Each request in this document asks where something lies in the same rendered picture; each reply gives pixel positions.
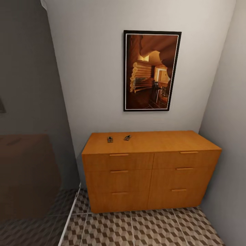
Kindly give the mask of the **mousetrap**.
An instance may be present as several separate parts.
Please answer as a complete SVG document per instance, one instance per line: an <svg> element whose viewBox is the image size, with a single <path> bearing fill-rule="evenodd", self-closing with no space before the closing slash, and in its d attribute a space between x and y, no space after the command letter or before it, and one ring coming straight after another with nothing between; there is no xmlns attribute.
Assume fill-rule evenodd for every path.
<svg viewBox="0 0 246 246"><path fill-rule="evenodd" d="M112 137L107 137L108 143L112 143L113 142L113 138Z"/></svg>
<svg viewBox="0 0 246 246"><path fill-rule="evenodd" d="M131 137L132 137L131 135L127 135L127 136L124 138L124 140L129 141L129 139L130 139Z"/></svg>

